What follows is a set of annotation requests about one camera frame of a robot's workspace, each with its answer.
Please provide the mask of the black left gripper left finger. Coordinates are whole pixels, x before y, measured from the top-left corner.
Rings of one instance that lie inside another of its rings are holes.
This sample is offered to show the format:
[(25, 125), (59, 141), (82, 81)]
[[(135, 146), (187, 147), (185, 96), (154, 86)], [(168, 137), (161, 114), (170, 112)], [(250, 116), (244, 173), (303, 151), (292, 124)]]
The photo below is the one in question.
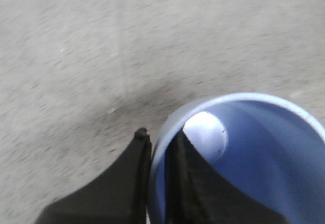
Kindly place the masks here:
[(146, 223), (151, 152), (150, 136), (141, 127), (109, 168), (46, 206), (36, 223)]

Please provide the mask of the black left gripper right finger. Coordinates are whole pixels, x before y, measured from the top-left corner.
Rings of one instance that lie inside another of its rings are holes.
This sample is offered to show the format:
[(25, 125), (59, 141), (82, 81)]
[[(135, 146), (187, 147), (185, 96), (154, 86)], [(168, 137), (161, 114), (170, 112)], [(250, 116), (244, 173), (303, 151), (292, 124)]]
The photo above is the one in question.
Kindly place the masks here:
[(166, 223), (288, 223), (216, 172), (183, 131), (166, 150), (165, 188)]

